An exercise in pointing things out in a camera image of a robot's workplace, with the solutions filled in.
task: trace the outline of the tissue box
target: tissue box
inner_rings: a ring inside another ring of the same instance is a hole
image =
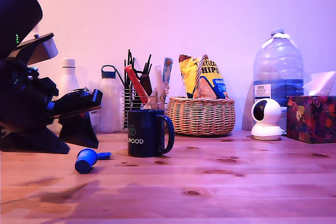
[[[306,143],[336,143],[336,97],[289,97],[287,137]]]

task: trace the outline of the bag of chips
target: bag of chips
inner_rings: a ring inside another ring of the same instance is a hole
[[[178,60],[187,97],[195,98],[196,72],[200,58],[180,55]],[[228,98],[226,86],[217,64],[207,57],[203,62],[199,88],[201,98]]]

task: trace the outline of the plastic water jug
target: plastic water jug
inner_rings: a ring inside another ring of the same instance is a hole
[[[282,28],[259,50],[254,62],[254,98],[276,100],[282,107],[279,126],[286,130],[287,96],[303,95],[303,59],[295,43]]]

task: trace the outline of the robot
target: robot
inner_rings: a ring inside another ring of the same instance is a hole
[[[22,42],[43,16],[37,0],[0,0],[0,150],[67,154],[66,143],[98,148],[89,111],[100,107],[102,92],[80,89],[56,101],[56,84],[39,78],[29,65],[58,51],[53,33]],[[54,119],[59,136],[47,128]]]

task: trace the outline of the security camera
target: security camera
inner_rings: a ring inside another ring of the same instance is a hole
[[[282,129],[277,125],[281,117],[281,107],[273,99],[258,100],[252,106],[252,117],[256,121],[251,134],[255,139],[274,141],[279,140]]]

